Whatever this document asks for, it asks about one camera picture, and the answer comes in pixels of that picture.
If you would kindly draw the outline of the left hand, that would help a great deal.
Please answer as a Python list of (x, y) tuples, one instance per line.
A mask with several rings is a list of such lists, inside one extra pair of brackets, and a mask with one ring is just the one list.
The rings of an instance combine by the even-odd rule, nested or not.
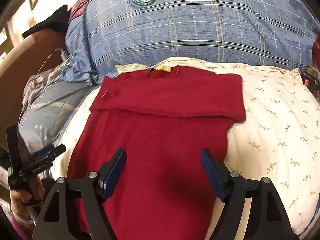
[(11, 210), (15, 218), (18, 218), (18, 222), (28, 228), (32, 229), (34, 223), (31, 221), (31, 215), (28, 207), (25, 205), (26, 202), (31, 200), (32, 195), (26, 190), (10, 190)]

